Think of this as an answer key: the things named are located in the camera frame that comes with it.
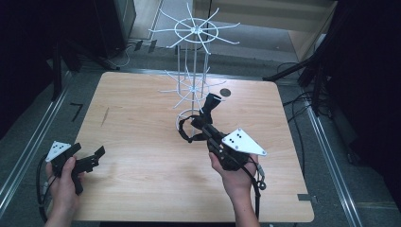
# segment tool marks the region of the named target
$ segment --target grey floor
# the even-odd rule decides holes
[[[169,11],[168,2],[165,0],[163,4],[166,11]],[[212,77],[261,80],[262,77],[274,75],[277,70],[282,71],[291,66],[291,63],[284,65],[282,63],[296,61],[295,53],[291,49],[291,43],[285,31],[263,30],[260,27],[247,26],[244,28],[252,29],[253,32],[258,30],[259,33],[253,33],[254,37],[260,38],[269,34],[272,37],[270,39],[272,43],[264,39],[256,39],[257,42],[243,42],[243,46],[239,45],[235,48],[224,48],[224,46],[216,45],[217,53],[213,53],[209,59]],[[225,35],[227,39],[249,40],[252,38],[240,37],[235,32]],[[130,62],[128,63],[125,53],[121,53],[120,56],[110,61],[115,64],[126,64],[121,66],[122,72],[141,73],[144,72],[141,69],[147,69],[163,74],[163,70],[175,71],[177,70],[177,56],[174,54],[173,49],[164,48],[166,44],[162,44],[163,39],[163,37],[157,37],[158,46],[150,53],[148,52],[147,41],[144,41],[144,45],[140,50],[133,51],[133,48],[130,48],[127,51],[130,56]],[[101,75],[105,72],[97,64],[84,58],[82,63],[83,67],[79,73],[66,73],[64,84],[66,84],[67,90],[61,96],[62,99],[60,99],[57,114],[54,115],[51,124],[47,125],[47,130],[43,131],[43,134],[38,136],[35,132],[37,132],[37,126],[43,116],[46,115],[49,105],[55,105],[55,103],[50,102],[52,96],[51,86],[36,98],[35,102],[0,141],[0,165],[2,167],[0,170],[0,183],[2,186],[7,185],[9,182],[14,182],[17,185],[15,191],[9,191],[9,194],[12,194],[9,202],[3,202],[3,198],[7,197],[6,188],[3,187],[0,191],[0,199],[3,200],[0,207],[1,227],[43,225],[35,195],[37,164],[40,158],[48,152],[53,141],[74,143],[96,85]],[[293,100],[302,92],[302,89],[296,83],[298,77],[298,73],[293,73],[277,81],[283,102]],[[71,103],[78,103],[83,106],[74,121],[73,119],[78,109],[77,106],[71,105]],[[304,105],[304,102],[296,102],[294,105],[295,112],[301,110]],[[287,105],[285,111],[287,118],[290,119],[292,117],[291,105]],[[339,166],[340,174],[356,206],[361,223],[359,226],[401,226],[400,213],[392,201],[381,176],[368,166],[349,164],[346,156],[346,146],[341,142],[333,121],[325,116],[319,117],[319,120],[323,124],[324,133]],[[309,195],[313,197],[312,205],[315,213],[315,219],[312,222],[298,223],[297,226],[352,226],[344,212],[343,202],[339,197],[338,189],[335,187],[308,111],[298,115],[296,122],[299,126],[305,149],[305,183]],[[293,120],[289,122],[289,127],[301,164],[303,162],[301,140]],[[32,145],[29,143],[32,135],[38,138],[38,144]],[[26,163],[26,168],[21,168],[21,166],[17,165],[23,162]],[[13,178],[14,176],[21,176],[21,181],[14,181],[16,180],[16,178]],[[262,225],[293,226],[293,223],[262,223]],[[99,226],[99,222],[74,222],[73,226]]]

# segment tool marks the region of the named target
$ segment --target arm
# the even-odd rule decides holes
[[[62,168],[60,178],[55,178],[50,163],[46,166],[46,174],[49,182],[54,182],[50,186],[50,193],[53,197],[53,208],[49,214],[46,227],[50,226],[70,226],[73,216],[78,209],[79,200],[75,192],[75,185],[71,179],[71,172],[75,167],[75,157],[69,158]]]
[[[212,162],[212,168],[220,174],[224,189],[233,204],[236,227],[260,226],[252,207],[252,183],[250,177],[242,169],[238,171],[224,170],[218,161],[218,157],[212,152],[209,152],[209,157]],[[253,156],[253,159],[257,162],[257,156]],[[251,174],[255,174],[256,167],[254,164],[248,163],[245,167],[248,168]]]

